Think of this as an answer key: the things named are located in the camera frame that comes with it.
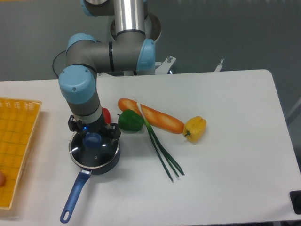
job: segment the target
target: red tomato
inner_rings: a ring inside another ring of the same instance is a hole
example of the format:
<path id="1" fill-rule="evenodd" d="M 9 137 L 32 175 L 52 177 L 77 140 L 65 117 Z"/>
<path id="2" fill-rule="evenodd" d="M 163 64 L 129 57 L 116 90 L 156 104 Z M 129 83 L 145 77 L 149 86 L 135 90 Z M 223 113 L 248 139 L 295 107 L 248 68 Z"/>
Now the red tomato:
<path id="1" fill-rule="evenodd" d="M 108 109 L 103 107 L 103 116 L 104 116 L 104 122 L 107 124 L 111 124 L 111 115 Z"/>

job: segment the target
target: green onion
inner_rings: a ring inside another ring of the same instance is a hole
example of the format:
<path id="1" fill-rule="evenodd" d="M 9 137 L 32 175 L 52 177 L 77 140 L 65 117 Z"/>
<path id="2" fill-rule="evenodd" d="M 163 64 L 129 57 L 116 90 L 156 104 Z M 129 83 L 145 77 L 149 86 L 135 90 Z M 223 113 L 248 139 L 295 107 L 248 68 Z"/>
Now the green onion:
<path id="1" fill-rule="evenodd" d="M 152 145 L 154 146 L 155 150 L 156 150 L 156 153 L 165 169 L 165 172 L 166 174 L 168 175 L 168 177 L 171 179 L 171 181 L 173 182 L 173 178 L 171 177 L 160 153 L 159 153 L 159 150 L 158 148 L 160 149 L 160 151 L 162 152 L 163 156 L 165 157 L 168 165 L 170 166 L 170 168 L 173 170 L 173 172 L 175 173 L 175 175 L 177 177 L 179 177 L 179 174 L 177 173 L 177 171 L 175 170 L 175 168 L 182 174 L 182 175 L 185 175 L 182 168 L 180 167 L 180 165 L 176 162 L 176 160 L 174 160 L 174 158 L 168 153 L 168 151 L 163 147 L 163 145 L 160 143 L 158 137 L 156 136 L 154 130 L 152 129 L 150 123 L 147 121 L 145 115 L 143 114 L 143 111 L 142 111 L 142 108 L 141 108 L 141 104 L 137 102 L 137 106 L 138 106 L 138 109 L 144 119 L 144 122 L 145 122 L 145 125 L 146 125 L 146 129 L 149 133 L 149 136 L 150 136 L 150 140 L 151 140 L 151 143 Z"/>

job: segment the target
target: green bell pepper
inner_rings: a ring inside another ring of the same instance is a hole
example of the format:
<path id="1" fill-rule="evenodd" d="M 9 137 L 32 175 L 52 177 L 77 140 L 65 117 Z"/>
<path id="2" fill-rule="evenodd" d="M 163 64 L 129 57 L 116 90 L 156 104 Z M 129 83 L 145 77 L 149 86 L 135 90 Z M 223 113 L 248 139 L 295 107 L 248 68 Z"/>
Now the green bell pepper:
<path id="1" fill-rule="evenodd" d="M 142 129 L 143 124 L 143 117 L 130 109 L 124 110 L 118 119 L 119 128 L 125 131 L 138 132 Z"/>

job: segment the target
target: yellow bell pepper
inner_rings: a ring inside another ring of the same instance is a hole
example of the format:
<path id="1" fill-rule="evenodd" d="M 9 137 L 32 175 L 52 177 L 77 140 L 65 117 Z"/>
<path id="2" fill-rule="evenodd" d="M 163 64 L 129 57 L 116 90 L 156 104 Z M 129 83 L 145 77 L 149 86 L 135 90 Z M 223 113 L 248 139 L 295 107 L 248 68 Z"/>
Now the yellow bell pepper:
<path id="1" fill-rule="evenodd" d="M 183 129 L 183 135 L 190 142 L 197 142 L 201 136 L 204 134 L 206 129 L 207 121 L 203 119 L 201 116 L 196 116 L 185 124 Z"/>

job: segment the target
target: blue joint cap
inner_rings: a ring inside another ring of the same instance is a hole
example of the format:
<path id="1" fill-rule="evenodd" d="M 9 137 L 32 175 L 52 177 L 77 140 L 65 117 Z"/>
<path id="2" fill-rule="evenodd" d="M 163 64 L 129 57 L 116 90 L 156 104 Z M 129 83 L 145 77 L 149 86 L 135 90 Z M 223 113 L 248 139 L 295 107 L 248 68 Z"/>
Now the blue joint cap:
<path id="1" fill-rule="evenodd" d="M 91 40 L 91 41 L 93 41 L 93 42 L 96 42 L 96 39 L 95 39 L 92 35 L 85 34 L 85 33 L 78 33 L 78 34 L 73 35 L 73 36 L 69 39 L 67 51 L 68 51 L 69 47 L 70 47 L 71 45 L 73 45 L 75 42 L 82 41 L 82 40 Z"/>
<path id="2" fill-rule="evenodd" d="M 84 13 L 86 14 L 86 16 L 93 16 L 89 10 L 87 9 L 85 3 L 84 3 L 84 0 L 80 0 L 80 4 L 81 4 L 81 7 L 83 8 L 83 11 Z"/>
<path id="3" fill-rule="evenodd" d="M 61 93 L 72 104 L 83 104 L 94 94 L 96 84 L 90 70 L 82 65 L 66 67 L 58 79 Z"/>
<path id="4" fill-rule="evenodd" d="M 98 148 L 102 142 L 102 137 L 98 133 L 87 133 L 83 139 L 83 144 L 89 148 Z"/>
<path id="5" fill-rule="evenodd" d="M 137 62 L 137 71 L 148 70 L 155 67 L 156 50 L 152 39 L 144 40 Z"/>

